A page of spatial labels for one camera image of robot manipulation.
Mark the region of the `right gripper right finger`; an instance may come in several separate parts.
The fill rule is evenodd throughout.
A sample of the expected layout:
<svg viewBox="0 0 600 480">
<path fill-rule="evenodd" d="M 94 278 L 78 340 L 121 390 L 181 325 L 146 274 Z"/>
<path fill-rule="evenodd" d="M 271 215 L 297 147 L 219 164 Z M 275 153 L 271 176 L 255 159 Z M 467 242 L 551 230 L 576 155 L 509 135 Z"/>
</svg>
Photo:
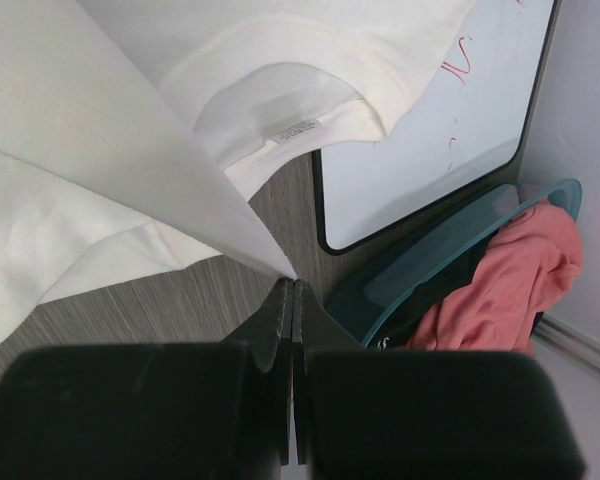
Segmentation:
<svg viewBox="0 0 600 480">
<path fill-rule="evenodd" d="M 298 460 L 312 479 L 580 479 L 584 457 L 532 358 L 362 347 L 309 284 L 293 297 Z"/>
</svg>

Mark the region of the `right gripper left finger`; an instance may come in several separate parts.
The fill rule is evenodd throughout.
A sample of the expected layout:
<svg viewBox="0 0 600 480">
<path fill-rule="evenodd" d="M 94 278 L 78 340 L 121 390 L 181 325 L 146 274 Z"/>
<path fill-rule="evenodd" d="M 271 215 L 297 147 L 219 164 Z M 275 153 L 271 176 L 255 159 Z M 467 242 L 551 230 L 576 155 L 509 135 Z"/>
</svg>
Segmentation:
<svg viewBox="0 0 600 480">
<path fill-rule="evenodd" d="M 0 380 L 0 479 L 277 479 L 293 283 L 213 343 L 55 346 Z"/>
</svg>

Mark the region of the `white t-shirt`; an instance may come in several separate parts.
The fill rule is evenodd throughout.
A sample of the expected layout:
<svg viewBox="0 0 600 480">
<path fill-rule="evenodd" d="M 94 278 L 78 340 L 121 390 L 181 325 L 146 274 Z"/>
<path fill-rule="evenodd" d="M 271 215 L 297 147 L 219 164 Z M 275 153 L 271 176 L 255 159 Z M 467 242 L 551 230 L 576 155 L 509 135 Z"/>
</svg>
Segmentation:
<svg viewBox="0 0 600 480">
<path fill-rule="evenodd" d="M 382 141 L 470 1 L 0 1 L 0 343 L 36 306 L 226 255 L 293 277 L 250 199 Z"/>
</svg>

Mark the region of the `teal laundry basket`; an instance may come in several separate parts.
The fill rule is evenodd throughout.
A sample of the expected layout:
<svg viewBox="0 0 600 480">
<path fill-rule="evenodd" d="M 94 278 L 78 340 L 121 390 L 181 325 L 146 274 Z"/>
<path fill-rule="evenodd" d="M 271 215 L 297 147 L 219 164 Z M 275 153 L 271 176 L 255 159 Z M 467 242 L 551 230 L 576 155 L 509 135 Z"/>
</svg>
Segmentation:
<svg viewBox="0 0 600 480">
<path fill-rule="evenodd" d="M 386 347 L 386 338 L 411 332 L 418 318 L 404 305 L 423 285 L 439 287 L 454 265 L 470 280 L 481 256 L 479 248 L 507 223 L 543 200 L 578 217 L 582 186 L 576 179 L 550 186 L 503 184 L 467 200 L 343 280 L 326 302 L 326 310 L 367 348 Z"/>
</svg>

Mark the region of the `black t-shirt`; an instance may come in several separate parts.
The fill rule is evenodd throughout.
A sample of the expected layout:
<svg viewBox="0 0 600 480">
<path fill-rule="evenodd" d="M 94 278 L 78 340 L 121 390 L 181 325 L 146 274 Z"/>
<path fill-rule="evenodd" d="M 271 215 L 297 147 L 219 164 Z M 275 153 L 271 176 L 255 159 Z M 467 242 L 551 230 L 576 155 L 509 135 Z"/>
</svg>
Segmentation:
<svg viewBox="0 0 600 480">
<path fill-rule="evenodd" d="M 485 246 L 482 246 L 479 248 L 479 254 L 481 256 L 480 261 L 486 254 L 487 247 L 488 247 L 490 240 L 488 241 L 488 243 Z M 473 276 L 474 276 L 474 273 L 477 269 L 479 262 L 477 264 L 470 265 L 470 267 L 474 270 Z M 386 338 L 386 347 L 384 349 L 381 349 L 379 347 L 374 347 L 374 348 L 378 349 L 378 350 L 385 350 L 385 349 L 392 349 L 392 348 L 406 349 L 404 347 L 404 345 L 415 334 L 424 315 L 434 305 L 442 302 L 448 295 L 450 295 L 451 293 L 453 293 L 454 291 L 456 291 L 462 287 L 469 285 L 473 279 L 473 276 L 470 280 L 460 278 L 459 274 L 456 270 L 456 267 L 454 265 L 451 265 L 449 267 L 449 275 L 450 275 L 450 279 L 449 280 L 443 279 L 441 281 L 441 285 L 439 287 L 431 286 L 431 285 L 421 286 L 420 289 L 418 289 L 414 292 L 413 297 L 411 299 L 409 299 L 408 302 L 405 303 L 405 305 L 404 305 L 405 312 L 408 315 L 414 315 L 418 318 L 413 331 L 406 332 L 406 333 L 400 331 L 394 337 Z"/>
</svg>

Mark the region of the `pink t-shirt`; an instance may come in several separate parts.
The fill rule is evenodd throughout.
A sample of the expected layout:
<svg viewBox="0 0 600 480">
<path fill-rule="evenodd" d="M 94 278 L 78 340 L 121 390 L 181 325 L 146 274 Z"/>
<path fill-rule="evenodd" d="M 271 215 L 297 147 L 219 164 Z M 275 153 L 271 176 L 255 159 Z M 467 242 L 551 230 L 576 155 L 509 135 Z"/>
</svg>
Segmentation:
<svg viewBox="0 0 600 480">
<path fill-rule="evenodd" d="M 571 290 L 583 261 L 575 221 L 543 200 L 499 230 L 471 283 L 434 305 L 404 347 L 532 356 L 536 315 Z"/>
</svg>

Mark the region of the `white whiteboard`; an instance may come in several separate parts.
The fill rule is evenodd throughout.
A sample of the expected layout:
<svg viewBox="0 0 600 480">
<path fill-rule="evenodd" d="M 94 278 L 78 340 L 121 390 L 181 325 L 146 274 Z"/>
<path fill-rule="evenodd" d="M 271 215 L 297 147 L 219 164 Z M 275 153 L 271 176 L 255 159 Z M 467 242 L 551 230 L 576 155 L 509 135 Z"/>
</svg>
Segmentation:
<svg viewBox="0 0 600 480">
<path fill-rule="evenodd" d="M 313 153 L 324 251 L 350 251 L 514 160 L 558 6 L 477 2 L 440 70 L 387 140 Z"/>
</svg>

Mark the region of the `aluminium rail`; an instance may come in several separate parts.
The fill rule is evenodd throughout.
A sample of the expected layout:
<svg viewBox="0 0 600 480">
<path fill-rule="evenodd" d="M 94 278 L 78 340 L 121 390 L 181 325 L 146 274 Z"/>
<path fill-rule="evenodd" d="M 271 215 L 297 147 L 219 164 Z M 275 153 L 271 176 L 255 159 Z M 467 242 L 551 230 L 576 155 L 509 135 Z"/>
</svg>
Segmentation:
<svg viewBox="0 0 600 480">
<path fill-rule="evenodd" d="M 600 377 L 600 342 L 550 315 L 543 315 L 534 336 Z"/>
</svg>

